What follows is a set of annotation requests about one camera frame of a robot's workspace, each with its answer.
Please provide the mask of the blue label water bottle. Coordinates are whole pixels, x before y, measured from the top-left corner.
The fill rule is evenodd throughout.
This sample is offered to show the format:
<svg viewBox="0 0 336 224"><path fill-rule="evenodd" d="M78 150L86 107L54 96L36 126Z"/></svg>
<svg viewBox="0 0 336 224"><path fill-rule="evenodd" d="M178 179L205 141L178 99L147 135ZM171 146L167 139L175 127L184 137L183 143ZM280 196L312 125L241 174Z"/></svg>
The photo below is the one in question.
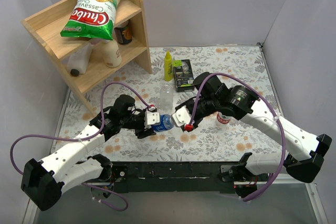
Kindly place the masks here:
<svg viewBox="0 0 336 224"><path fill-rule="evenodd" d="M172 117L169 114L161 115L159 124L152 126L155 132L169 131L173 127L174 127L174 123L172 121Z"/></svg>

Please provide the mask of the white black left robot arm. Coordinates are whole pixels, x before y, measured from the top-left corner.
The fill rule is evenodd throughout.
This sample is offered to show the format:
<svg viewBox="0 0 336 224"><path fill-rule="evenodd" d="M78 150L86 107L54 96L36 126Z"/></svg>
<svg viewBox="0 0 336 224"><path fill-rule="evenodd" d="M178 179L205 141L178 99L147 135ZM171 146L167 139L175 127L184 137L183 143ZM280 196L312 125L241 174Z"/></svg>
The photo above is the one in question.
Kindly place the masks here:
<svg viewBox="0 0 336 224"><path fill-rule="evenodd" d="M160 122L160 114L153 105L135 108L135 100L120 95L76 136L75 141L37 161L29 160L24 167L22 191L41 211L50 209L66 191L92 179L108 181L112 176L112 162L89 152L101 146L121 129L135 131L138 138L154 133L153 125ZM88 159L81 163L83 157Z"/></svg>

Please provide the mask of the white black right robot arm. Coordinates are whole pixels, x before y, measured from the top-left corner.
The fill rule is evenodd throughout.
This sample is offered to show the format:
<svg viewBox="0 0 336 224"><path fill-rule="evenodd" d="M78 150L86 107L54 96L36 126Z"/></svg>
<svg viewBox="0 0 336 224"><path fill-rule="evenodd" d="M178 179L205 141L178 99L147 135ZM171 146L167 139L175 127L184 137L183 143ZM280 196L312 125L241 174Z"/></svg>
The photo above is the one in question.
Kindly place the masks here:
<svg viewBox="0 0 336 224"><path fill-rule="evenodd" d="M222 83L218 74L205 72L193 82L197 95L175 108L175 125L192 131L203 118L217 112L222 120L235 118L248 124L281 145L278 153L245 153L238 164L224 172L226 180L251 180L260 174L285 173L311 183L318 175L332 139L326 134L304 131L281 115L250 86L240 83L232 88Z"/></svg>

